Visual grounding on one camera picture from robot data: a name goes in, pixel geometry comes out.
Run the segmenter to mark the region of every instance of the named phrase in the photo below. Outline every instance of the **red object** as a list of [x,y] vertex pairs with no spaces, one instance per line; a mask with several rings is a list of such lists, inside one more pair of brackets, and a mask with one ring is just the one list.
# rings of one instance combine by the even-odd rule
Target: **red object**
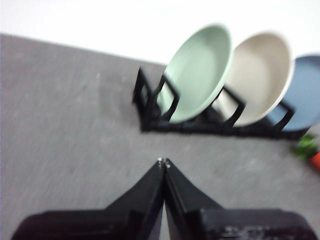
[[315,166],[317,169],[320,170],[320,152],[318,152],[316,155],[314,155],[311,159],[310,162]]

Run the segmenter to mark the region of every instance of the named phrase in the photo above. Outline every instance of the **mint green plate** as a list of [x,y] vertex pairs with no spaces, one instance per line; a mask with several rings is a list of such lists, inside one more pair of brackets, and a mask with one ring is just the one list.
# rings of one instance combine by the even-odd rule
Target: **mint green plate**
[[[170,123],[189,120],[213,102],[228,77],[231,55],[229,33],[220,25],[199,30],[179,48],[164,71],[179,93]],[[157,97],[162,114],[172,101],[173,95],[165,84]]]

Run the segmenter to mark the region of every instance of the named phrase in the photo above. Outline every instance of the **blue plate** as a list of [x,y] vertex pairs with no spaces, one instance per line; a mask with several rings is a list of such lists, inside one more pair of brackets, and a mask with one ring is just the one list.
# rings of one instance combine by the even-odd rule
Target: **blue plate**
[[[306,129],[320,122],[320,56],[310,55],[295,60],[295,68],[288,91],[283,101],[295,109],[295,114],[284,131]],[[267,118],[278,123],[286,111],[277,106]]]

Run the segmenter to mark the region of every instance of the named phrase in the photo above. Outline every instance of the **black dish rack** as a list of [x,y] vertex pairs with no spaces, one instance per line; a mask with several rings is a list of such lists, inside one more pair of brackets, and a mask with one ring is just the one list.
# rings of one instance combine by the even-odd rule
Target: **black dish rack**
[[[173,101],[169,110],[161,115],[160,108],[157,104],[157,96],[164,84],[167,84],[170,89],[173,95]],[[133,91],[133,103],[135,103],[137,107],[141,131],[216,134],[289,140],[298,140],[308,131],[308,128],[298,131],[282,131],[295,114],[295,110],[284,101],[281,101],[279,105],[286,110],[286,114],[276,125],[273,125],[264,117],[253,124],[234,127],[235,122],[244,111],[246,103],[226,86],[224,86],[221,91],[225,91],[238,105],[228,120],[224,121],[222,116],[215,111],[210,104],[203,112],[190,120],[180,123],[170,123],[169,120],[179,102],[179,94],[164,75],[161,76],[156,89],[152,90],[143,70],[139,68]]]

